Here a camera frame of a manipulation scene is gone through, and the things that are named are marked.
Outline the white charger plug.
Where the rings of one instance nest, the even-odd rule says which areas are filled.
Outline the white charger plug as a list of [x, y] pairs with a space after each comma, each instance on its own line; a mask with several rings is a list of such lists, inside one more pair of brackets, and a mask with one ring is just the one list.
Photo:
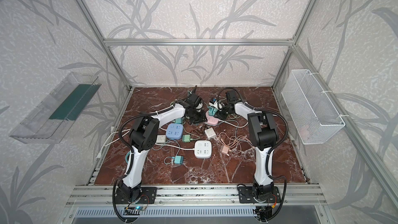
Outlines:
[[217, 136], [213, 128], [206, 129], [205, 135], [209, 140], [211, 140]]

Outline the white charger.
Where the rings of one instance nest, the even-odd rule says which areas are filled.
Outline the white charger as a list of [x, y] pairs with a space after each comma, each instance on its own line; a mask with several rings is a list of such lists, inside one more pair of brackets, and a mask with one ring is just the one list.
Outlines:
[[156, 144], [158, 145], [162, 145], [166, 143], [166, 135], [158, 135], [157, 136], [157, 140], [156, 140]]

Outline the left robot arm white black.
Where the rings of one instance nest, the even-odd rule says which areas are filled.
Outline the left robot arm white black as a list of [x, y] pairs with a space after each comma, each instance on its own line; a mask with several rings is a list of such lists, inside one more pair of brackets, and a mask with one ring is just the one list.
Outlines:
[[175, 100], [165, 109], [141, 113], [128, 119], [119, 129], [119, 140], [130, 150], [126, 172], [114, 182], [113, 196], [135, 202], [141, 196], [142, 171], [147, 153], [157, 141], [159, 129], [178, 118], [190, 124], [207, 121], [203, 99], [196, 94], [197, 87], [187, 97]]

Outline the pink power strip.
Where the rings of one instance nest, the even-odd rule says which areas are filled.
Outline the pink power strip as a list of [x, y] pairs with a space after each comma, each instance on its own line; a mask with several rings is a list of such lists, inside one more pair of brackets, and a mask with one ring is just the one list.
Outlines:
[[210, 126], [217, 126], [219, 124], [219, 119], [214, 116], [206, 116], [207, 121], [205, 122], [206, 125]]

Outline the blue power strip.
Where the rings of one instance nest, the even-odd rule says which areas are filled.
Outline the blue power strip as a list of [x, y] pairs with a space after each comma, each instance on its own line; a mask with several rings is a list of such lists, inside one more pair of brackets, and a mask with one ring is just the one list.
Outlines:
[[170, 123], [165, 135], [168, 139], [180, 140], [183, 136], [183, 125], [180, 123]]

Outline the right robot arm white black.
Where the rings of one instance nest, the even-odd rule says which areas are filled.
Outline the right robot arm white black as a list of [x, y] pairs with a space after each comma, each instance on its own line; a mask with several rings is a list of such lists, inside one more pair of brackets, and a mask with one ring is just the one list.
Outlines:
[[216, 97], [216, 108], [222, 113], [237, 114], [248, 122], [249, 140], [256, 152], [256, 171], [252, 193], [256, 200], [263, 202], [274, 191], [274, 181], [283, 180], [284, 175], [272, 174], [272, 159], [274, 150], [287, 139], [287, 133], [279, 137], [275, 117], [280, 118], [289, 130], [287, 121], [278, 112], [266, 110], [250, 105], [243, 96], [232, 87], [226, 87], [219, 91]]

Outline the green charger plug front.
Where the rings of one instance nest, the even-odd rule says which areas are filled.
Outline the green charger plug front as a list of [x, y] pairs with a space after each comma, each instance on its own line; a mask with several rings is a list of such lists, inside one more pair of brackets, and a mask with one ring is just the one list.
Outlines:
[[185, 135], [183, 135], [183, 136], [182, 136], [182, 141], [183, 141], [184, 143], [189, 143], [189, 142], [191, 142], [191, 135], [190, 135], [190, 134], [185, 134]]

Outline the white power strip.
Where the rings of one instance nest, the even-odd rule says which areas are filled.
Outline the white power strip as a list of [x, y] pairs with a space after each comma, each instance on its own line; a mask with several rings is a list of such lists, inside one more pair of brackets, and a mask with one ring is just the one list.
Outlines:
[[212, 154], [212, 143], [210, 141], [196, 141], [194, 144], [194, 155], [198, 159], [208, 159]]

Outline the teal charger plug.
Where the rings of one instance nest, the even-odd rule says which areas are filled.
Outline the teal charger plug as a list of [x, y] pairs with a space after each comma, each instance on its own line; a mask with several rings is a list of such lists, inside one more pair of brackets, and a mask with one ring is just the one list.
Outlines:
[[174, 164], [178, 164], [178, 165], [183, 164], [183, 156], [175, 156], [174, 157]]

